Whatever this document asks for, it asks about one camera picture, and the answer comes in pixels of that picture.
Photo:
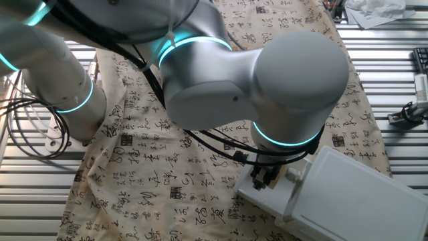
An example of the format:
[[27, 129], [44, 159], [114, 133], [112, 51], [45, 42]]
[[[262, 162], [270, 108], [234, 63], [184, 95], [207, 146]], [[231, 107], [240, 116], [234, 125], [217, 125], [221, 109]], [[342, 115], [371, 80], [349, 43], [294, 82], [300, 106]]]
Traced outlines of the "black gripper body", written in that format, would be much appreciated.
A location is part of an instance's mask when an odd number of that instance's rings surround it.
[[276, 179], [276, 177], [281, 171], [281, 168], [281, 166], [261, 167], [255, 165], [250, 172], [252, 182], [253, 178], [256, 178], [259, 181], [264, 182], [267, 187], [273, 180]]

